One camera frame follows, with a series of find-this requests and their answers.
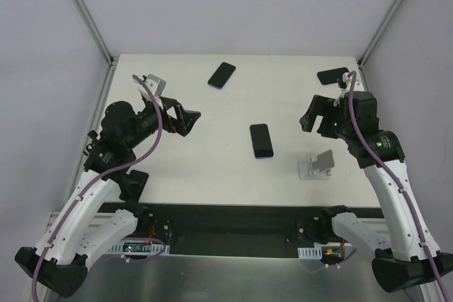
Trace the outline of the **black phone stand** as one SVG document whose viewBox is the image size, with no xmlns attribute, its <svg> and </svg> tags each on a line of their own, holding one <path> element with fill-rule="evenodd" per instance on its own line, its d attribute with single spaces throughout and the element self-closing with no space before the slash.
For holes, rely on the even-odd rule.
<svg viewBox="0 0 453 302">
<path fill-rule="evenodd" d="M 148 179 L 148 173 L 131 170 L 130 173 L 125 174 L 120 181 L 119 198 L 122 201 L 132 200 L 138 202 Z"/>
</svg>

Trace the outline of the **silver phone stand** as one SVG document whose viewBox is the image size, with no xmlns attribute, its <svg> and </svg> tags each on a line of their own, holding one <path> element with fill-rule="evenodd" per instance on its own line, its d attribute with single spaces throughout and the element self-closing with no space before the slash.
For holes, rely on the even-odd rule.
<svg viewBox="0 0 453 302">
<path fill-rule="evenodd" d="M 298 162 L 298 173 L 301 180 L 329 180 L 335 167 L 333 151 L 331 149 L 310 156 Z"/>
<path fill-rule="evenodd" d="M 153 74 L 146 76 L 146 85 L 154 97 L 160 97 L 166 87 L 166 82 Z"/>
</svg>

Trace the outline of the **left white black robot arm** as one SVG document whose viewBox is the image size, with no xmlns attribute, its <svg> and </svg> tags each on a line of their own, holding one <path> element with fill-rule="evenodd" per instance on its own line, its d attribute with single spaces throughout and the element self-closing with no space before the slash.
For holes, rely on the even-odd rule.
<svg viewBox="0 0 453 302">
<path fill-rule="evenodd" d="M 134 148 L 152 134 L 185 137 L 200 116 L 165 97 L 145 99 L 140 112 L 125 101 L 106 108 L 101 132 L 89 133 L 88 157 L 68 202 L 35 246 L 16 253 L 16 263 L 32 279 L 34 301 L 39 284 L 72 296 L 109 249 L 126 236 L 148 233 L 149 211 L 138 201 L 149 174 L 133 169 L 148 154 L 136 157 Z"/>
</svg>

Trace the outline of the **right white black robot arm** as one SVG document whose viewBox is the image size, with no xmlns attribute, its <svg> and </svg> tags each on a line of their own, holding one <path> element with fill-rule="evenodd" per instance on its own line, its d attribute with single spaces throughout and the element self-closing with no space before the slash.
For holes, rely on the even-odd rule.
<svg viewBox="0 0 453 302">
<path fill-rule="evenodd" d="M 299 123 L 311 132 L 317 117 L 322 137 L 342 139 L 371 183 L 389 231 L 379 236 L 344 205 L 324 209 L 307 235 L 318 243 L 346 240 L 370 257 L 374 277 L 386 292 L 435 282 L 452 272 L 452 254 L 442 252 L 426 226 L 408 180 L 397 136 L 379 126 L 377 100 L 369 92 L 333 99 L 315 95 Z"/>
</svg>

